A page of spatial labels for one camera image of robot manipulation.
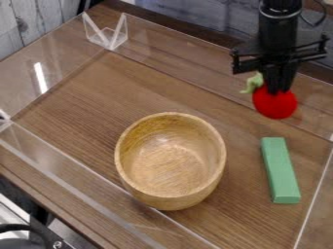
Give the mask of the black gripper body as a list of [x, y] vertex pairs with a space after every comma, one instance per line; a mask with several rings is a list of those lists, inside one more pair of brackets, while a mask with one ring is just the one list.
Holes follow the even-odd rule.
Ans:
[[235, 74], [264, 72], [327, 56], [328, 35], [300, 30], [299, 15], [260, 13], [259, 35], [231, 51]]

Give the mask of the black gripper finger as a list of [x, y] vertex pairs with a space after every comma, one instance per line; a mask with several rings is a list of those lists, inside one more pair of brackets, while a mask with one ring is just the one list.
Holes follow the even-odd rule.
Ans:
[[280, 91], [280, 68], [275, 65], [267, 65], [263, 74], [267, 81], [268, 92], [276, 95]]
[[292, 85], [296, 78], [296, 74], [299, 71], [300, 63], [293, 61], [287, 63], [281, 66], [281, 86], [280, 89], [287, 92]]

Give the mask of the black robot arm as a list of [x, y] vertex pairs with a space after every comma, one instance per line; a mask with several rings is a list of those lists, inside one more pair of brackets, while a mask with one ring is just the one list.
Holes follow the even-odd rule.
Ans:
[[261, 0], [257, 36], [231, 51], [233, 73], [259, 71], [273, 95], [292, 88], [303, 62], [327, 57], [330, 36], [300, 29], [300, 19], [311, 27], [326, 21], [327, 7], [318, 3], [323, 16], [310, 22], [303, 16], [303, 0]]

